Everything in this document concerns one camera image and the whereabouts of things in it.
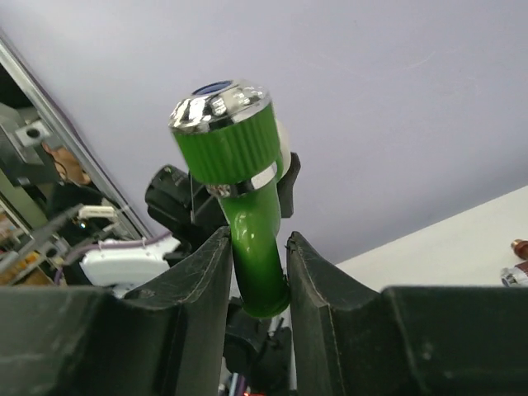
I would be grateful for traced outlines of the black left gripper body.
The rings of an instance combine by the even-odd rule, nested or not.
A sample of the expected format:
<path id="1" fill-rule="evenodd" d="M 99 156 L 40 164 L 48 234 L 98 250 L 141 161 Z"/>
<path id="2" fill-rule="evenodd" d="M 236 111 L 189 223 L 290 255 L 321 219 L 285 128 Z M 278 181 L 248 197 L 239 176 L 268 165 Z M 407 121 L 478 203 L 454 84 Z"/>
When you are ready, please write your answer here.
<path id="1" fill-rule="evenodd" d="M 149 216 L 186 248 L 200 247 L 223 225 L 218 201 L 205 186 L 173 165 L 158 170 L 144 199 Z"/>

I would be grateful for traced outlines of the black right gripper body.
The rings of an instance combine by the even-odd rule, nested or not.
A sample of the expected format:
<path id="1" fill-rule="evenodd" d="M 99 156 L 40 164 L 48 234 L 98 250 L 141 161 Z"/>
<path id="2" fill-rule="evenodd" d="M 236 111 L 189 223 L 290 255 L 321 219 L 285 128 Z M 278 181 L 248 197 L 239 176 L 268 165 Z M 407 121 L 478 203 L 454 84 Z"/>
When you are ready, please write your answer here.
<path id="1" fill-rule="evenodd" d="M 229 301 L 224 360 L 231 373 L 225 395 L 291 395 L 292 332 L 284 319 L 261 319 Z"/>

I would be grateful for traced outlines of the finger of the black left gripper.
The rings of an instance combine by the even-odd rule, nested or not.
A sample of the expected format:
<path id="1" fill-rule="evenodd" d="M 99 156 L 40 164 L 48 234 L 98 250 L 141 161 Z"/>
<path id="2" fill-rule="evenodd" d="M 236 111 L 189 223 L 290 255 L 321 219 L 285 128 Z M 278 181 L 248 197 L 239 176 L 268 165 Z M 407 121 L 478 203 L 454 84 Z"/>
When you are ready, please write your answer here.
<path id="1" fill-rule="evenodd" d="M 292 152 L 290 159 L 288 171 L 277 184 L 282 218 L 291 218 L 294 214 L 294 187 L 301 169 L 301 163 L 297 153 Z"/>

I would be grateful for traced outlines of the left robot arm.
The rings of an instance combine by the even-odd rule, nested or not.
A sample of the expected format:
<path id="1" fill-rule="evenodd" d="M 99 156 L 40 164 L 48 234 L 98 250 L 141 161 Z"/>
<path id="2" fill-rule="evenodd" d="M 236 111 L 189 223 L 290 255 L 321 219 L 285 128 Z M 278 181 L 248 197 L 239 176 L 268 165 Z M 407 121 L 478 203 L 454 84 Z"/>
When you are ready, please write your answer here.
<path id="1" fill-rule="evenodd" d="M 148 214 L 167 229 L 150 241 L 106 240 L 77 264 L 89 285 L 121 297 L 188 258 L 227 220 L 205 186 L 167 165 L 153 177 L 144 196 Z"/>

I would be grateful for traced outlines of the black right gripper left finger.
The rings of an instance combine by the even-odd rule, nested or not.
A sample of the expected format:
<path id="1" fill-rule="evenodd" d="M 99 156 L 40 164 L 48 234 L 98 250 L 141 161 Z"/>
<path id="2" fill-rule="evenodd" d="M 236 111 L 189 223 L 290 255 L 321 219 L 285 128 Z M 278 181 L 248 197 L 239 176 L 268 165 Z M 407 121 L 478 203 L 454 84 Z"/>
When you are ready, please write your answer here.
<path id="1" fill-rule="evenodd" d="M 123 298 L 97 287 L 1 290 L 4 395 L 214 395 L 231 282 L 227 228 Z"/>

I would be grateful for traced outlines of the green plastic faucet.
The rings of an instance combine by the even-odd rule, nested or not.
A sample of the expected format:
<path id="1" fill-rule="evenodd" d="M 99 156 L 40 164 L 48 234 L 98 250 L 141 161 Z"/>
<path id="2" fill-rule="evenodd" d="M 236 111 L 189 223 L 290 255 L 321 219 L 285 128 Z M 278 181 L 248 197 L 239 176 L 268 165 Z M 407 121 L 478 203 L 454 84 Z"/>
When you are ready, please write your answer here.
<path id="1" fill-rule="evenodd" d="M 243 308 L 256 318 L 282 313 L 290 303 L 276 242 L 285 162 L 271 94 L 246 79 L 213 82 L 180 100 L 168 127 L 227 220 Z"/>

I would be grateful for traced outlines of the white plastic elbow fitting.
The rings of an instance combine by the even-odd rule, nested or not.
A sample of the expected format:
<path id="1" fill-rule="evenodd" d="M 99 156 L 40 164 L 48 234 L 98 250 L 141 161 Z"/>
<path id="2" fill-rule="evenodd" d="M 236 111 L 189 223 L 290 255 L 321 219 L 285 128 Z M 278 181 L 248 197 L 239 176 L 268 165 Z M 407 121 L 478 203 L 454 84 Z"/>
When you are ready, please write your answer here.
<path id="1" fill-rule="evenodd" d="M 280 178 L 284 177 L 291 165 L 290 136 L 284 125 L 276 119 L 277 134 L 280 140 L 280 155 L 282 160 L 282 172 Z"/>

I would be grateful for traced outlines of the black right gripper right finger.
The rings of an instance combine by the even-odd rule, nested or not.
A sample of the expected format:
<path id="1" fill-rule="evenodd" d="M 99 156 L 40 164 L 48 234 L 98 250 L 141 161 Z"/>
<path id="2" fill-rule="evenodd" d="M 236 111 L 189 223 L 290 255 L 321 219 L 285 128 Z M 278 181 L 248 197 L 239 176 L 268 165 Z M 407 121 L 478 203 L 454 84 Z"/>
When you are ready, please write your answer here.
<path id="1" fill-rule="evenodd" d="M 524 395 L 524 288 L 392 286 L 376 292 L 287 242 L 301 395 Z"/>

